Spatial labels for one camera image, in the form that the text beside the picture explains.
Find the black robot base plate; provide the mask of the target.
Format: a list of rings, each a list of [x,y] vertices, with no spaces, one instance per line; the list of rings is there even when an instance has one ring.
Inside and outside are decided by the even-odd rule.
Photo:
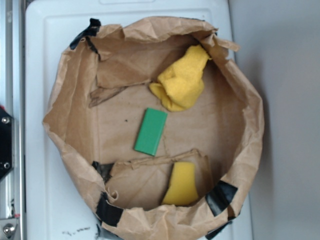
[[[0,180],[12,170],[12,117],[0,106]]]

